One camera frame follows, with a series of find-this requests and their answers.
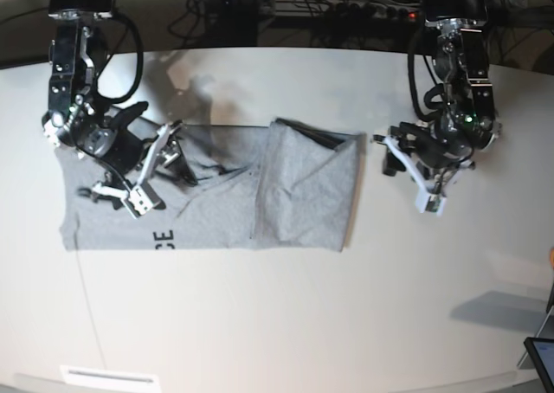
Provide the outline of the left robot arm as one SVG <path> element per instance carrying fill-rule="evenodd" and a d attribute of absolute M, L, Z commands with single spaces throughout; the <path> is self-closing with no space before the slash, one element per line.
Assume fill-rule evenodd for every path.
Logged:
<path fill-rule="evenodd" d="M 410 99 L 417 121 L 391 126 L 374 141 L 385 146 L 382 173 L 406 171 L 418 187 L 419 212 L 440 215 L 450 184 L 474 167 L 473 156 L 499 136 L 483 27 L 484 0 L 421 0 L 422 22 L 408 48 Z M 439 83 L 417 92 L 416 48 L 437 31 L 433 70 Z"/>

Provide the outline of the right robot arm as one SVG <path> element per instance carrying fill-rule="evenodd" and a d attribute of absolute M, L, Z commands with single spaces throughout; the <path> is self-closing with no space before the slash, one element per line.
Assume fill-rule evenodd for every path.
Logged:
<path fill-rule="evenodd" d="M 116 0 L 49 0 L 48 16 L 56 22 L 51 42 L 48 110 L 42 117 L 45 135 L 92 159 L 107 171 L 111 183 L 124 190 L 131 185 L 127 175 L 146 166 L 153 155 L 174 176 L 187 184 L 197 179 L 180 146 L 175 142 L 178 124 L 168 125 L 169 137 L 160 134 L 142 139 L 131 126 L 148 110 L 146 101 L 127 102 L 139 89 L 144 73 L 145 50 L 135 22 L 116 7 Z M 124 26 L 135 45 L 135 73 L 129 89 L 117 97 L 99 89 L 115 52 L 108 47 L 103 22 Z"/>

